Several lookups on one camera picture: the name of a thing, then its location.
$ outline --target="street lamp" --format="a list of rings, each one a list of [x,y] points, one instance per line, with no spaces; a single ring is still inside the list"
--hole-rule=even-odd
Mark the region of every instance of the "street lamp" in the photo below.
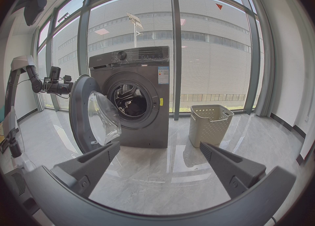
[[[140,33],[140,32],[137,31],[137,26],[140,27],[141,29],[143,29],[143,26],[142,26],[141,21],[140,21],[140,19],[138,17],[136,17],[135,15],[132,15],[132,14],[130,14],[128,12],[127,12],[127,14],[128,14],[130,22],[132,24],[134,24],[134,26],[135,26],[135,47],[137,47],[137,36],[138,35],[139,36],[143,35],[143,33]]]

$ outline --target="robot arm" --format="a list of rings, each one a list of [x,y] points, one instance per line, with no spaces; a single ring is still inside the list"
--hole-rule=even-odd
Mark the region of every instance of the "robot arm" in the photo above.
[[[3,135],[6,138],[6,144],[9,143],[13,158],[17,158],[22,154],[19,144],[15,140],[16,131],[14,102],[20,74],[25,72],[27,72],[30,78],[32,90],[35,93],[47,92],[48,94],[57,95],[69,94],[73,85],[73,82],[71,82],[71,76],[69,75],[65,75],[64,83],[59,82],[60,68],[55,66],[51,67],[49,77],[45,77],[44,83],[42,83],[36,73],[35,63],[31,55],[19,56],[12,60],[5,95]]]

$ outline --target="curtain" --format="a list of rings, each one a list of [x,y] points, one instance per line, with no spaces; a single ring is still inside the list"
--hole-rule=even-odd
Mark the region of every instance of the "curtain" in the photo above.
[[[274,90],[275,75],[273,37],[263,1],[253,0],[253,2],[261,25],[262,38],[264,41],[264,64],[261,64],[261,66],[264,66],[262,89],[254,113],[258,116],[270,116],[273,106],[272,92]]]

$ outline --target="vent grille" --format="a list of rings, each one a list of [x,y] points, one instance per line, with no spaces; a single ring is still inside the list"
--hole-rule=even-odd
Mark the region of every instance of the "vent grille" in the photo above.
[[[22,175],[20,173],[14,173],[12,174],[12,177],[14,178],[15,183],[19,189],[19,195],[23,194],[25,192],[26,186]]]

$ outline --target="lamp pole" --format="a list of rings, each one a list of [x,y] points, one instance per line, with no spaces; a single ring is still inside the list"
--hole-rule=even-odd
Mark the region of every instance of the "lamp pole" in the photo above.
[[[136,22],[134,23],[135,25],[135,47],[137,47],[137,25]]]

